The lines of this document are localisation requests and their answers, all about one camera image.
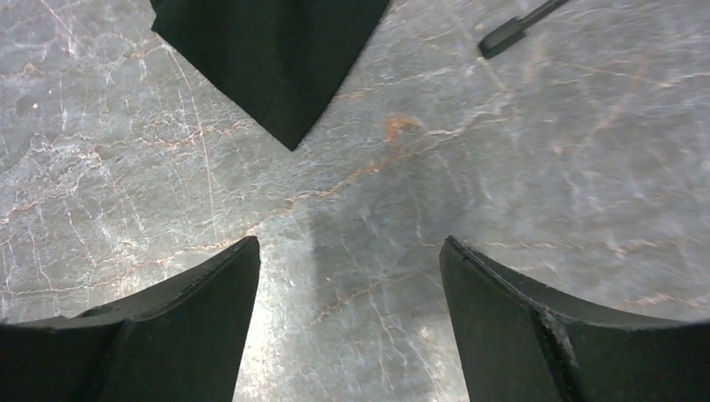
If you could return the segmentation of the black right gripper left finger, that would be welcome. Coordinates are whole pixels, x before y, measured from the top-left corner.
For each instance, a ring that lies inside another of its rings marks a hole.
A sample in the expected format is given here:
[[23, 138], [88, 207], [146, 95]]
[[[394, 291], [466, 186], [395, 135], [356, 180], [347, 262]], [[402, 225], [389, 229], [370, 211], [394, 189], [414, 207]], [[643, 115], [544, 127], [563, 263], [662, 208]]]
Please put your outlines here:
[[77, 317], [1, 327], [4, 401], [230, 401], [260, 277], [248, 236]]

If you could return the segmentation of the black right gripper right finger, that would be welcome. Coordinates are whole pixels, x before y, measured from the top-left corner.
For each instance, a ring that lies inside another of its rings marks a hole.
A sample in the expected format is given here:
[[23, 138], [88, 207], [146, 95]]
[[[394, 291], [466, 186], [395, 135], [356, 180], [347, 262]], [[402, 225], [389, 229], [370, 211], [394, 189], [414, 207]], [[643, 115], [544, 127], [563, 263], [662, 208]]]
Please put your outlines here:
[[473, 401], [706, 401], [709, 324], [569, 295], [450, 236], [440, 272]]

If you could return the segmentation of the black floral t-shirt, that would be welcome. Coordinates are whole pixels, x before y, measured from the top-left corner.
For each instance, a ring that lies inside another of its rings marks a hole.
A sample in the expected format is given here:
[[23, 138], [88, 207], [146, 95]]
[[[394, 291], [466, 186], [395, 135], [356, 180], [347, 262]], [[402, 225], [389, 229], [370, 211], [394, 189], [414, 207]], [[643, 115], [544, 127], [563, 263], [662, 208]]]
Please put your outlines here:
[[152, 30], [293, 151], [332, 101], [389, 3], [162, 0], [151, 5]]

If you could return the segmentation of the black microphone tripod stand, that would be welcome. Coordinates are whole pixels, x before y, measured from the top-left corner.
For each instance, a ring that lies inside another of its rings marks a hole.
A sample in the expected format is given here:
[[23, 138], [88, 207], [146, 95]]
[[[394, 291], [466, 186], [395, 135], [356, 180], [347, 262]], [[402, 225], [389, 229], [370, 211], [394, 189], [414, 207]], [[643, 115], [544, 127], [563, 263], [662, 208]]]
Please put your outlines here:
[[547, 0], [524, 18], [511, 18], [501, 24], [478, 43], [481, 56], [485, 59], [491, 59], [509, 49], [516, 42], [525, 37], [528, 28], [546, 18], [550, 13], [561, 8], [568, 1], [569, 0]]

